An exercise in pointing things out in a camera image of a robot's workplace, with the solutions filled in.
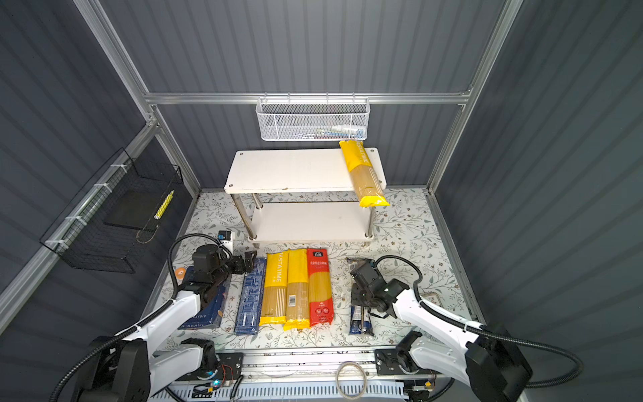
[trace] pasta package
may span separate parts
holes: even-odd
[[[288,255],[287,305],[284,331],[311,327],[308,305],[308,258],[305,248],[291,250]]]
[[[308,256],[308,299],[311,306],[311,327],[315,324],[332,323],[331,271],[328,253],[323,249],[309,248]]]
[[[268,254],[264,302],[261,305],[259,325],[285,323],[285,293],[288,278],[288,254]]]
[[[359,198],[359,206],[390,205],[361,141],[340,141],[350,180]]]

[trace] wire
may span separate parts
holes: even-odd
[[[455,379],[451,378],[449,380],[449,382],[447,383],[447,385],[444,386],[444,388],[442,388],[438,392],[433,393],[433,395],[431,395],[430,397],[428,397],[427,399],[425,399],[425,400],[423,400],[421,402],[435,401],[436,399],[438,399],[439,397],[444,395],[444,393],[447,392],[449,390],[449,388],[451,388],[451,386],[453,385],[454,382],[455,382]]]
[[[226,383],[226,368],[223,364],[221,365],[221,370],[223,370],[223,380],[221,380],[221,386],[223,387],[223,385]]]
[[[235,379],[235,372],[232,370],[232,367],[230,367],[230,366],[229,366],[229,365],[227,365],[227,364],[221,364],[221,367],[227,367],[227,368],[229,368],[229,369],[230,369],[230,381],[232,381],[232,380],[234,380],[234,379]],[[225,378],[225,375],[226,375],[226,371],[225,371],[225,370],[223,370],[223,376],[224,376],[224,378]]]
[[[164,388],[164,390],[165,390],[165,392],[167,392],[167,393],[168,393],[168,395],[169,395],[172,399],[174,399],[176,402],[185,402],[185,400],[184,400],[183,398],[181,398],[180,396],[178,396],[178,395],[177,395],[173,390],[171,390],[171,389],[170,389],[170,386],[169,386],[169,385],[166,385],[166,386],[165,386],[165,388]]]
[[[353,396],[346,395],[346,393],[344,393],[344,391],[342,391],[341,388],[340,388],[340,372],[346,366],[353,366],[353,367],[357,368],[357,370],[359,370],[359,372],[361,373],[362,377],[364,378],[364,385],[362,386],[361,391],[359,391],[359,394],[357,394],[357,395],[353,395]],[[366,372],[364,371],[364,369],[361,368],[361,366],[359,364],[355,363],[354,361],[345,361],[337,369],[337,373],[335,373],[335,387],[337,387],[337,392],[339,392],[340,395],[344,397],[344,399],[349,399],[351,401],[354,401],[355,399],[361,398],[362,395],[364,395],[364,392],[366,392],[366,384],[367,384]]]
[[[431,375],[432,375],[431,384],[435,385],[435,380],[438,378],[438,374],[431,369],[429,369],[429,371],[431,372]]]
[[[387,314],[384,314],[383,316],[381,316],[381,315],[377,315],[377,314],[373,314],[373,313],[371,313],[371,312],[370,312],[370,308],[368,308],[368,315],[370,315],[371,317],[381,318],[381,319],[384,319],[384,318],[386,318],[386,317],[388,317],[388,316],[389,316],[389,314],[388,314],[388,313],[387,313]]]
[[[155,312],[151,313],[149,316],[145,317],[143,320],[139,321],[136,323],[136,325],[133,325],[132,327],[129,327],[128,329],[124,330],[122,333],[118,335],[114,335],[112,338],[108,339],[105,341],[105,343],[97,346],[94,348],[91,352],[87,353],[85,357],[80,359],[78,363],[74,364],[72,368],[67,371],[67,374],[65,374],[58,384],[54,387],[53,391],[51,391],[51,395],[49,396],[49,402],[57,402],[58,398],[60,397],[60,393],[62,392],[62,389],[67,385],[69,380],[73,377],[74,374],[83,366],[85,365],[89,360],[93,359],[96,357],[98,354],[100,354],[102,351],[111,349],[112,346],[114,346],[116,343],[118,343],[120,340],[123,340],[127,336],[135,333],[138,328],[144,327],[145,325],[149,324],[153,319],[158,317],[162,312],[167,310],[173,303],[174,300],[176,299],[176,295],[179,293],[179,283],[176,279],[176,275],[174,273],[174,270],[172,269],[172,252],[174,251],[174,248],[176,247],[177,244],[179,244],[181,241],[190,238],[190,237],[205,237],[208,240],[213,241],[216,245],[219,246],[219,248],[224,252],[224,260],[230,260],[230,257],[232,254],[230,251],[228,251],[227,248],[225,248],[221,241],[216,239],[215,237],[212,237],[210,235],[206,235],[203,233],[190,233],[183,235],[176,239],[170,248],[168,249],[167,252],[167,269],[170,272],[170,279],[172,280],[172,297],[170,297],[169,300],[167,300],[161,307],[156,309]]]
[[[237,378],[237,382],[232,386],[232,391],[230,391],[230,400],[233,401],[235,399],[235,396],[237,396],[237,389],[239,389],[239,385],[241,385],[241,381],[243,380],[243,374],[239,374],[239,378]]]
[[[562,349],[560,347],[547,345],[546,343],[533,342],[533,341],[513,338],[511,336],[492,333],[490,331],[485,331],[483,329],[479,329],[476,327],[470,327],[462,322],[459,322],[458,320],[454,320],[451,317],[448,317],[446,315],[439,313],[438,311],[429,307],[426,303],[424,303],[424,301],[422,301],[422,298],[420,297],[420,291],[418,290],[418,287],[417,287],[417,285],[422,281],[422,272],[420,272],[420,269],[414,263],[402,257],[398,257],[396,255],[384,255],[375,261],[374,266],[376,267],[379,264],[379,262],[382,261],[383,259],[401,260],[407,263],[409,266],[411,266],[411,268],[415,270],[415,272],[417,272],[418,279],[416,279],[415,282],[413,282],[413,292],[415,292],[415,298],[418,300],[418,303],[420,304],[420,306],[422,306],[423,309],[427,310],[430,314],[436,316],[437,318],[440,318],[442,321],[445,321],[451,325],[455,325],[456,327],[469,331],[470,333],[483,336],[485,338],[514,343],[520,346],[530,347],[533,349],[540,349],[542,351],[559,354],[574,362],[575,367],[572,370],[569,370],[567,373],[563,374],[562,376],[558,376],[550,379],[544,379],[541,381],[530,381],[525,385],[525,388],[546,388],[546,387],[553,387],[555,385],[564,384],[578,377],[583,372],[583,369],[584,369],[583,361],[570,351],[566,351],[565,349]]]

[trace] floral tablecloth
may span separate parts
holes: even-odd
[[[322,242],[318,244],[274,243],[264,244],[258,249],[259,256],[286,249],[325,248],[329,254],[332,294],[335,317],[332,325],[316,325],[298,332],[296,329],[283,331],[281,325],[267,325],[254,336],[234,334],[237,308],[241,292],[242,276],[233,275],[231,289],[224,310],[220,328],[178,330],[170,336],[160,349],[175,347],[187,338],[209,339],[215,342],[217,350],[230,349],[276,349],[293,347],[341,347],[357,345],[395,345],[414,326],[402,320],[388,317],[384,320],[373,318],[375,336],[349,335],[350,287],[347,257],[368,257],[376,259],[384,254],[405,257],[420,267],[424,280],[420,283],[421,293],[438,294],[440,303],[456,314],[470,318],[462,292],[451,269],[438,234],[433,217],[426,202],[426,190],[422,188],[398,188],[385,190],[391,206],[377,207],[375,216],[375,239],[370,246],[354,242]],[[357,201],[353,192],[283,193],[261,194],[264,203],[269,202],[311,202],[311,201]],[[251,216],[254,204],[250,195],[242,200]],[[190,221],[187,233],[215,235],[219,230],[228,229],[236,233],[234,253],[254,250],[231,197],[223,192],[201,194]],[[205,244],[206,239],[187,239],[179,246],[174,267],[192,265],[192,253]],[[388,280],[399,280],[412,284],[417,274],[397,260],[384,260],[380,272]],[[167,278],[157,306],[171,295],[172,285]]]

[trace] wire mesh basket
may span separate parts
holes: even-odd
[[[257,102],[261,138],[266,141],[340,141],[367,137],[370,104],[278,104]]]
[[[178,166],[128,159],[74,216],[65,217],[66,230],[41,244],[72,268],[134,273],[145,258],[147,244],[172,208],[175,191],[182,191]]]

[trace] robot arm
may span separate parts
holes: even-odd
[[[79,370],[73,401],[142,402],[185,374],[196,371],[208,377],[207,373],[218,364],[212,342],[189,339],[171,351],[156,349],[181,324],[207,306],[219,285],[231,274],[253,269],[257,252],[246,252],[244,258],[231,255],[230,237],[228,240],[226,250],[222,250],[225,247],[222,244],[198,247],[192,255],[194,270],[179,286],[172,305]],[[92,347],[106,339],[109,338],[97,338]]]
[[[462,323],[464,328],[485,329],[479,322],[466,320],[427,300],[418,300],[414,290],[397,279],[386,282],[371,260],[350,274],[358,289],[353,293],[359,294],[353,304],[376,308],[415,324],[444,344],[411,331],[396,348],[398,362],[405,371],[414,372],[418,367],[435,369],[469,385],[482,402],[514,402],[519,398],[532,370],[515,344],[488,340],[439,318],[446,316]],[[438,314],[431,314],[420,302]],[[501,327],[493,330],[507,334]]]

